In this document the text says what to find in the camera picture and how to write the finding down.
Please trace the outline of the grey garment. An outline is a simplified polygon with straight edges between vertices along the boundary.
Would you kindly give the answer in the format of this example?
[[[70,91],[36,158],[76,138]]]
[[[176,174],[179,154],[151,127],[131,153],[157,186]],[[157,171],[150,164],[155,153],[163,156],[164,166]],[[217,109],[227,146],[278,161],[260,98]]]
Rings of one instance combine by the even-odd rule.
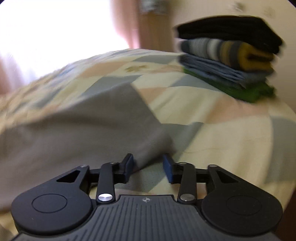
[[[173,140],[125,83],[1,133],[1,210],[22,192],[77,166],[133,154],[135,169],[174,152]]]

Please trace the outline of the checkered patchwork quilt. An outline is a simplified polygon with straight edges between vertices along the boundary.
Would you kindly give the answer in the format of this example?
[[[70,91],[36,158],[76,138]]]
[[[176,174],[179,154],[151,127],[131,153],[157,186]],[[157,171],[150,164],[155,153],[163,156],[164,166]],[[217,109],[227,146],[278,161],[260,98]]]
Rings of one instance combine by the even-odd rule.
[[[184,73],[178,54],[111,52],[81,60],[1,96],[1,133],[38,120],[114,86],[129,83],[173,140],[173,158],[198,168],[217,164],[287,206],[295,190],[295,113],[278,98],[236,100]],[[159,156],[118,194],[176,194]],[[16,234],[1,210],[1,240]]]

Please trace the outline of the blue folded garment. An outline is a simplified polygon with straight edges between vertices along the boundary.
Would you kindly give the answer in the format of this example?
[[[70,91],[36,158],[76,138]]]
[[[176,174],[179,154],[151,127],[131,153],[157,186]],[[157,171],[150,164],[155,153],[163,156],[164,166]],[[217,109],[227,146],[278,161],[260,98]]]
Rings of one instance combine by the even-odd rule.
[[[190,54],[182,54],[178,57],[179,63],[188,71],[216,82],[229,86],[239,85],[247,87],[260,82],[265,82],[273,70],[244,72],[235,70],[220,62],[200,58]]]

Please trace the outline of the green folded garment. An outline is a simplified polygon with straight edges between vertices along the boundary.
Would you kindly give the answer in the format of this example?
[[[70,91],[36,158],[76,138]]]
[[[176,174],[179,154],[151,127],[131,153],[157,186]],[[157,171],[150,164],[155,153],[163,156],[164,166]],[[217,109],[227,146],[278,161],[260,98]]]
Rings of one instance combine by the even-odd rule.
[[[243,87],[230,87],[224,83],[219,83],[215,80],[211,80],[206,77],[202,77],[189,69],[183,68],[184,73],[194,76],[200,80],[203,80],[207,84],[212,85],[213,87],[221,90],[225,94],[245,102],[255,103],[264,98],[273,98],[275,97],[275,88],[269,86],[266,82],[257,83],[252,85],[251,87],[243,88]]]

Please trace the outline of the striped folded garment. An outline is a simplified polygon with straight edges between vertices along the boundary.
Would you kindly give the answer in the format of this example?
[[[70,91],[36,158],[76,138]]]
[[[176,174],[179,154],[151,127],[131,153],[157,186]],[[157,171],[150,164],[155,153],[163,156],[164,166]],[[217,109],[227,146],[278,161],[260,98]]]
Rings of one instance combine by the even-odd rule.
[[[241,41],[197,38],[180,42],[182,52],[223,63],[233,69],[255,72],[272,71],[273,53],[256,49]]]

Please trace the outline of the pink curtain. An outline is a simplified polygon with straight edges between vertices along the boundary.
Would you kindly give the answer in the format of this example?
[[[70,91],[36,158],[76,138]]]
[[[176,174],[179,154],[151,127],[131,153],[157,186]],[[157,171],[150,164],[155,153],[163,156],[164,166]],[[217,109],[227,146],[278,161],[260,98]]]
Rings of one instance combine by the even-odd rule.
[[[140,1],[1,1],[1,94],[75,61],[137,48],[172,51],[168,12],[143,13]]]

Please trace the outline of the hanging patterned cloth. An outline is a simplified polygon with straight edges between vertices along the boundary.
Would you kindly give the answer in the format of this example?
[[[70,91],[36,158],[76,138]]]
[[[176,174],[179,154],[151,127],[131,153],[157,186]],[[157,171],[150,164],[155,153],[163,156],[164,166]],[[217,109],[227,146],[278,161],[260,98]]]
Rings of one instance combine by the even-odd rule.
[[[163,0],[140,0],[140,9],[143,13],[166,14],[168,12],[168,3]]]

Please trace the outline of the black folded garment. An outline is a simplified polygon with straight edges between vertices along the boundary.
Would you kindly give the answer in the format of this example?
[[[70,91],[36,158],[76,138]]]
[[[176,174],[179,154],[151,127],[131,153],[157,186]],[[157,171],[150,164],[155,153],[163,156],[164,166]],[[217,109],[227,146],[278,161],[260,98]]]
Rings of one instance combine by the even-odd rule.
[[[267,22],[255,16],[210,16],[175,26],[178,38],[242,41],[267,53],[278,54],[283,45],[281,37]]]

